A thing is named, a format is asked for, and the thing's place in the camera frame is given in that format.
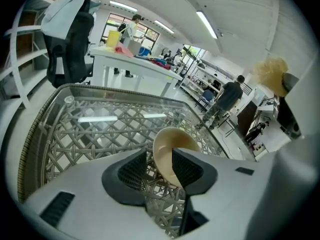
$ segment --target white table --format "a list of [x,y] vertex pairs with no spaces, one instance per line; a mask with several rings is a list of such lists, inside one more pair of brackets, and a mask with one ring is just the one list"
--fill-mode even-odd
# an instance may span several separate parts
[[161,97],[164,97],[169,89],[172,89],[178,80],[182,77],[171,70],[166,70],[156,64],[145,59],[130,58],[125,55],[108,51],[105,46],[92,48],[90,55],[94,56],[93,62],[93,86],[107,87],[110,68],[119,68],[134,72],[138,78],[134,87],[134,91],[138,90],[140,81],[143,76],[156,78],[164,84]]

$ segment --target tan bowl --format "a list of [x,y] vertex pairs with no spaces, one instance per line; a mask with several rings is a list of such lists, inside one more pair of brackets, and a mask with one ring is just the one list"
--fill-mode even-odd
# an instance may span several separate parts
[[201,151],[201,149],[188,133],[175,127],[160,130],[154,138],[153,159],[155,166],[164,179],[182,188],[172,169],[173,148],[185,148],[193,151]]

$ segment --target black office chair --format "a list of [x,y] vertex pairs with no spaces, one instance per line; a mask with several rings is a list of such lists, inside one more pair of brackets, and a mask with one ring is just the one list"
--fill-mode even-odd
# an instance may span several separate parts
[[[82,83],[93,75],[93,64],[85,63],[85,55],[89,33],[94,26],[94,17],[86,12],[86,6],[84,3],[76,14],[65,40],[44,35],[49,56],[46,75],[55,88],[67,83]],[[62,58],[64,74],[56,74],[57,58]]]

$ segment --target woven mesh surface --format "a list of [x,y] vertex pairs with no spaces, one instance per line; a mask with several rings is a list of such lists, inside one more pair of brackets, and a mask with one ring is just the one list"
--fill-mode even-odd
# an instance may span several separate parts
[[[70,94],[75,99],[66,103],[65,98]],[[166,114],[166,117],[144,118],[144,114]],[[91,116],[117,116],[118,120],[78,122],[79,117]],[[226,157],[208,129],[195,129],[200,119],[186,103],[150,95],[92,87],[62,88],[37,120],[40,122],[36,131],[42,132],[37,140],[45,143],[32,151],[32,155],[43,156],[37,171],[39,187],[76,164],[145,148],[147,170],[141,190],[146,198],[147,212],[171,238],[178,237],[185,192],[159,174],[152,153],[156,134],[168,126],[177,127],[191,135],[204,154]]]

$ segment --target ceiling light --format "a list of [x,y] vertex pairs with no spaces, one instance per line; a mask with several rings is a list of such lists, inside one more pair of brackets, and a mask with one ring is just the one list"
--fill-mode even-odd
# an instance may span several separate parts
[[154,22],[157,23],[158,25],[160,25],[161,27],[163,27],[165,30],[169,31],[171,34],[175,33],[170,28],[168,28],[166,25],[162,24],[160,21],[155,20]]
[[206,28],[209,30],[211,36],[215,39],[218,39],[214,29],[212,28],[212,26],[210,25],[209,21],[207,20],[206,16],[204,15],[204,13],[202,11],[197,11],[196,14],[198,14],[198,16],[200,17],[200,19],[202,20],[203,24],[206,26]]
[[110,4],[111,4],[111,5],[114,5],[114,6],[119,6],[119,7],[126,8],[126,9],[128,9],[128,10],[130,10],[130,11],[133,11],[133,12],[138,11],[138,9],[133,8],[133,7],[129,6],[129,5],[120,3],[120,2],[110,1]]
[[164,118],[166,117],[166,114],[144,114],[144,118]]
[[116,116],[84,116],[79,117],[78,123],[89,123],[89,122],[107,122],[107,121],[117,121]]

